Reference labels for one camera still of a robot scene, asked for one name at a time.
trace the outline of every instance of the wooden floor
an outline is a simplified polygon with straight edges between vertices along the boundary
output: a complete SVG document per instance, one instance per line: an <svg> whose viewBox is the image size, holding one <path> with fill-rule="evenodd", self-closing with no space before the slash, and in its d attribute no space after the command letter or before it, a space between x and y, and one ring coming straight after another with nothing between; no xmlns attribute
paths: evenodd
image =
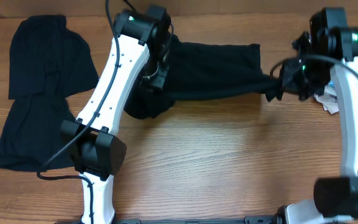
<svg viewBox="0 0 358 224"><path fill-rule="evenodd" d="M308 29L310 14L244 14L174 17L182 41L260 43L262 68L294 54L290 41ZM358 25L358 13L348 14ZM7 99L9 46L22 19L0 19L0 135ZM89 43L100 74L110 51L104 17L71 17L68 28ZM69 98L77 114L91 91ZM115 177L118 218L240 218L273 214L283 204L313 196L318 177L339 174L339 115L314 101L285 95L267 103L251 94L214 101L178 102L157 119L124 114L119 137L128 146ZM76 174L62 169L50 174ZM0 169L0 224L79 219L78 180L46 182L33 173Z"/></svg>

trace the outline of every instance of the black fabric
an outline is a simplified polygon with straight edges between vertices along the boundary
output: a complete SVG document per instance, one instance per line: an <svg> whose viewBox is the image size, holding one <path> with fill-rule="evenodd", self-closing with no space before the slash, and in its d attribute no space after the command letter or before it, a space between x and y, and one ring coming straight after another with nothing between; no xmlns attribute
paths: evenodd
<svg viewBox="0 0 358 224"><path fill-rule="evenodd" d="M74 121L66 97L96 87L88 44L66 29L65 16L33 16L13 36L9 99L0 138L0 168L36 171L63 147L60 125ZM72 166L68 154L49 169Z"/></svg>
<svg viewBox="0 0 358 224"><path fill-rule="evenodd" d="M125 107L134 118L155 118L176 100L212 100L244 93L263 93L271 101L280 83L260 68L259 44L205 45L182 43L173 36L167 79L160 94L135 88Z"/></svg>

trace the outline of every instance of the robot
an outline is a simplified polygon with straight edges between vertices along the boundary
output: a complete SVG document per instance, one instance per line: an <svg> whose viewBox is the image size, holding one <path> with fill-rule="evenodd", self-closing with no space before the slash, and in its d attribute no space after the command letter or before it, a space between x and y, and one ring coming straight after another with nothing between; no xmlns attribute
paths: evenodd
<svg viewBox="0 0 358 224"><path fill-rule="evenodd" d="M325 8L310 20L310 32L293 42L296 58L279 62L282 91L305 100L321 93L333 80L342 130L341 176L318 179L313 199L282 206L275 215L218 220L140 221L116 220L112 187L126 155L126 145L117 138L125 103L136 85L161 91L167 76L171 34L170 16L151 5L146 14L125 10L113 23L111 51L98 86L75 122L64 121L62 138L67 143L84 190L84 224L216 223L216 224L323 224L358 219L358 28L349 28L342 8Z"/></svg>

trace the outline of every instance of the wooden surface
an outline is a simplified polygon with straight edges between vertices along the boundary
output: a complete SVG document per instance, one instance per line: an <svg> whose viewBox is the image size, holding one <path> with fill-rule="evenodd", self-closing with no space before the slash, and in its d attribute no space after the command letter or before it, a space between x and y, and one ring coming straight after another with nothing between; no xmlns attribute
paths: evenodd
<svg viewBox="0 0 358 224"><path fill-rule="evenodd" d="M105 0L0 0L0 17L40 14L105 16ZM140 12L149 4L166 7L172 16L242 13L312 14L323 7L346 7L358 12L358 0L129 0ZM110 0L112 14L127 7L123 0Z"/></svg>
<svg viewBox="0 0 358 224"><path fill-rule="evenodd" d="M310 14L240 14L174 17L182 41L206 44L260 43L265 72L293 55L290 41L308 28ZM0 135L7 100L9 46L22 19L0 19ZM349 13L358 24L358 13ZM71 17L68 28L89 43L100 74L110 51L104 17ZM72 112L91 91L69 98ZM115 177L118 218L240 218L273 214L283 204L313 195L318 177L339 174L338 115L313 102L285 95L267 103L262 95L178 102L157 119L124 114L119 137L128 146ZM49 172L76 174L72 168ZM33 173L0 169L0 223L53 223L79 219L78 180L47 182Z"/></svg>

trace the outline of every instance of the black garment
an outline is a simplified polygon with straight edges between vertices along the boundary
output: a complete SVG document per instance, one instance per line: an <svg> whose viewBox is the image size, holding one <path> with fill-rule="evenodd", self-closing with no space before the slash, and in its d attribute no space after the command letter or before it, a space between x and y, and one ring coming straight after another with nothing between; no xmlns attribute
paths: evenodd
<svg viewBox="0 0 358 224"><path fill-rule="evenodd" d="M259 47L182 43L174 35L163 92L156 95L143 86L134 88L125 111L137 119L155 118L175 100L212 100L251 92L264 93L271 101L278 96L280 83L262 73Z"/></svg>
<svg viewBox="0 0 358 224"><path fill-rule="evenodd" d="M0 138L0 168L37 171L63 147L60 125L74 121L66 97L96 87L88 44L66 29L65 16L23 21L9 52L9 99L15 100ZM49 169L72 166L68 154Z"/></svg>

